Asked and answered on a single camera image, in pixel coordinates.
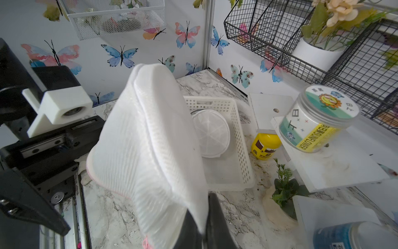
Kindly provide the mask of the artificial flower bouquet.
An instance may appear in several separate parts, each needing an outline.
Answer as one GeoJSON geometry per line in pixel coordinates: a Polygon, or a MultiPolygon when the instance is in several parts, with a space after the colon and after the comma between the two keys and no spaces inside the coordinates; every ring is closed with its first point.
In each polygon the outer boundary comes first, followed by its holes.
{"type": "Polygon", "coordinates": [[[302,38],[309,45],[325,51],[343,51],[370,25],[381,21],[398,8],[381,10],[374,2],[332,0],[311,1],[312,15],[301,26],[302,38]]]}

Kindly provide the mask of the small green potted plant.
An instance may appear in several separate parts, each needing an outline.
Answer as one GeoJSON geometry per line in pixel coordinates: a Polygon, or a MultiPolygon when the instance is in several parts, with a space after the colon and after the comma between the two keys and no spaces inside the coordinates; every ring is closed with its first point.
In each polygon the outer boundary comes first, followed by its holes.
{"type": "Polygon", "coordinates": [[[305,185],[300,185],[298,181],[293,178],[293,172],[287,168],[285,164],[280,164],[277,158],[276,162],[277,178],[274,180],[275,191],[271,199],[292,219],[297,220],[293,197],[305,196],[308,197],[311,193],[305,185]]]}

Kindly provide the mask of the white flower pot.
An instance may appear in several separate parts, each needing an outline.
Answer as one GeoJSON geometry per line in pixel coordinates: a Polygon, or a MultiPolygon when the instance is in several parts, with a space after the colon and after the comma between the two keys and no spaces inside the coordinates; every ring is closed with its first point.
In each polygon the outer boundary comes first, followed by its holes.
{"type": "Polygon", "coordinates": [[[338,49],[337,51],[324,50],[310,45],[301,38],[292,53],[291,59],[296,57],[297,59],[327,72],[343,53],[344,49],[338,49]]]}

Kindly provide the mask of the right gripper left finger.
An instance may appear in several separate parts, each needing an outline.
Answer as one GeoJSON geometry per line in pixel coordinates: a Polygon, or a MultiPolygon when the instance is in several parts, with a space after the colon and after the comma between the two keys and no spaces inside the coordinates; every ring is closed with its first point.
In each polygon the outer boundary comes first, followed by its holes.
{"type": "Polygon", "coordinates": [[[186,212],[178,239],[173,249],[202,249],[203,236],[189,211],[186,212]]]}

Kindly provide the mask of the white plastic basket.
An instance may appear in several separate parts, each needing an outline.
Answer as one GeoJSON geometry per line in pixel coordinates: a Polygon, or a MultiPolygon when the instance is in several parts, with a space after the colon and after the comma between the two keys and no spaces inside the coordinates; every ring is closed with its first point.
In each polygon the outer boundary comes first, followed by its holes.
{"type": "Polygon", "coordinates": [[[184,99],[199,138],[208,188],[243,191],[254,187],[255,177],[236,101],[204,96],[184,99]]]}

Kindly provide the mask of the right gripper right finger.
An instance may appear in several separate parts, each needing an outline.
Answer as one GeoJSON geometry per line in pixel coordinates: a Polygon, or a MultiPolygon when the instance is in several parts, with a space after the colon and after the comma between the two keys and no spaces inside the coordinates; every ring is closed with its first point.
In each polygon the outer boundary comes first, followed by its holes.
{"type": "Polygon", "coordinates": [[[209,212],[206,224],[206,248],[237,249],[216,193],[209,193],[208,204],[209,212]]]}

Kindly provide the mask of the white mesh wall box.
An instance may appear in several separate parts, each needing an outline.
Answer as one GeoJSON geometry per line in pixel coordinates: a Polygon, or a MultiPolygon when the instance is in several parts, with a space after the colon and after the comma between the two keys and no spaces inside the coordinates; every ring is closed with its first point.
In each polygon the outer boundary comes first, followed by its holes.
{"type": "Polygon", "coordinates": [[[80,40],[166,26],[165,1],[57,1],[80,40]]]}

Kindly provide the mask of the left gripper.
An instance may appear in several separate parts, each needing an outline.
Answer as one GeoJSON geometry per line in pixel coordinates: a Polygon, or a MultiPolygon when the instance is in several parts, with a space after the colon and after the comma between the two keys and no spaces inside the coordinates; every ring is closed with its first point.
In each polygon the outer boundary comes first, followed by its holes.
{"type": "Polygon", "coordinates": [[[46,199],[75,194],[77,159],[98,142],[104,123],[94,116],[3,147],[1,211],[9,218],[67,235],[70,226],[46,199]]]}

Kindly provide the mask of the blue label jar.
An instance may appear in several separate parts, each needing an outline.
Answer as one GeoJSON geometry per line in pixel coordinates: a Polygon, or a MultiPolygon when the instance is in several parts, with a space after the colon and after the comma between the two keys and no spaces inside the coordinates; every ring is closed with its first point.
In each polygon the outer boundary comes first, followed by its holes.
{"type": "Polygon", "coordinates": [[[314,232],[315,249],[396,249],[398,236],[372,222],[320,228],[314,232]]]}

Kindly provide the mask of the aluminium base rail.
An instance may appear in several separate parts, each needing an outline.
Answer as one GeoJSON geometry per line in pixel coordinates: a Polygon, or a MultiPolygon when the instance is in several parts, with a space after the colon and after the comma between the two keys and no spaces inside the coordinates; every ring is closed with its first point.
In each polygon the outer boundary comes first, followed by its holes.
{"type": "Polygon", "coordinates": [[[68,178],[57,186],[50,203],[70,227],[62,236],[51,229],[39,226],[40,249],[90,249],[90,231],[87,221],[85,197],[79,174],[68,178]]]}

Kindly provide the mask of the green label jar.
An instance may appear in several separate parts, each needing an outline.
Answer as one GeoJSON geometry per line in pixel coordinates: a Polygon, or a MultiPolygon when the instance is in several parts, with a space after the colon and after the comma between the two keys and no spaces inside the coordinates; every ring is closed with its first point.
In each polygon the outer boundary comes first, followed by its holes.
{"type": "Polygon", "coordinates": [[[315,153],[350,127],[360,106],[346,94],[324,85],[310,85],[297,97],[279,124],[282,138],[292,147],[315,153]]]}

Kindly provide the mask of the white mesh laundry bag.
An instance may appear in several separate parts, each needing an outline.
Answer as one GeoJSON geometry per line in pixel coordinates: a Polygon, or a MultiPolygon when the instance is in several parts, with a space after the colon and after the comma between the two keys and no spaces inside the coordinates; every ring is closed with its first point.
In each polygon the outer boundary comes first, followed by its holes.
{"type": "Polygon", "coordinates": [[[139,64],[87,158],[101,187],[132,201],[154,249],[175,246],[187,213],[206,231],[208,187],[199,139],[179,86],[162,64],[139,64]]]}

